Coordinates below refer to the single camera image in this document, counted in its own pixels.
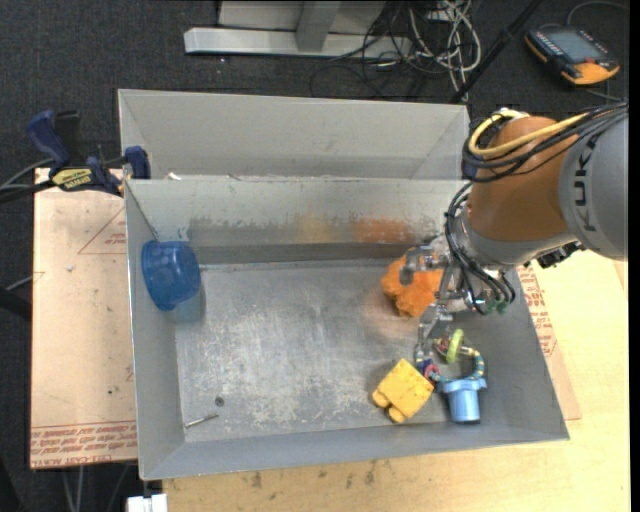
gray metal bin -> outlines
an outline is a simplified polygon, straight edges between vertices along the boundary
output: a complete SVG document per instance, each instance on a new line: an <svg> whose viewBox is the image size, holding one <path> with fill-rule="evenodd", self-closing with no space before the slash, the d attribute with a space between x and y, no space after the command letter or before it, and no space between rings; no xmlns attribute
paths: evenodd
<svg viewBox="0 0 640 512"><path fill-rule="evenodd" d="M380 278L441 230L464 107L121 91L120 111L152 165L125 193L142 478L568 437L524 299L456 315L487 362L479 424L434 394L396 425L370 398L412 358L417 320ZM201 293L171 312L144 284L149 240L198 257Z"/></svg>

orange foam object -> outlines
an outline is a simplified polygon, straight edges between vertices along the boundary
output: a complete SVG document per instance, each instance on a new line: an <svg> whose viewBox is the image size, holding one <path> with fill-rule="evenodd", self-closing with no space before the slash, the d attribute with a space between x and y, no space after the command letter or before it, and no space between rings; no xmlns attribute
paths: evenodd
<svg viewBox="0 0 640 512"><path fill-rule="evenodd" d="M401 316L420 316L427 306L435 302L435 293L440 287L442 269L434 269L428 272L416 272L410 285L400 284L400 268L405 264L406 258L394 261L387 267L387 273L380 283L385 295L392 299Z"/></svg>

white object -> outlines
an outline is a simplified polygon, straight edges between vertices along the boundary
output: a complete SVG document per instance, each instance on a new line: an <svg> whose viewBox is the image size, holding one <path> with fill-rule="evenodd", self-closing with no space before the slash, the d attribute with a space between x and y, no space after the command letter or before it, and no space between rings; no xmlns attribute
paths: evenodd
<svg viewBox="0 0 640 512"><path fill-rule="evenodd" d="M154 494L150 498L133 496L127 500L126 512L168 512L166 494Z"/></svg>

yellow toy block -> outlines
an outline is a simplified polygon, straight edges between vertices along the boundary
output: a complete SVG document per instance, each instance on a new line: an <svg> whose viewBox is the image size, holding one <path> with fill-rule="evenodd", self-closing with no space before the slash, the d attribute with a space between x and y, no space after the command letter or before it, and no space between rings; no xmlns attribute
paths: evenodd
<svg viewBox="0 0 640 512"><path fill-rule="evenodd" d="M389 408L393 421L402 423L420 410L432 392L433 385L406 359L400 359L378 384L371 398L378 407Z"/></svg>

electronic device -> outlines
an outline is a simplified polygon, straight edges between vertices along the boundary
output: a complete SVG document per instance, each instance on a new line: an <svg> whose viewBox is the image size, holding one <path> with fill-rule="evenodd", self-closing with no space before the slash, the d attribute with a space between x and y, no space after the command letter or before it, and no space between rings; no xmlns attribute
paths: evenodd
<svg viewBox="0 0 640 512"><path fill-rule="evenodd" d="M525 42L555 75L574 85L592 85L611 78L620 64L609 50L584 30L571 25L529 30Z"/></svg>

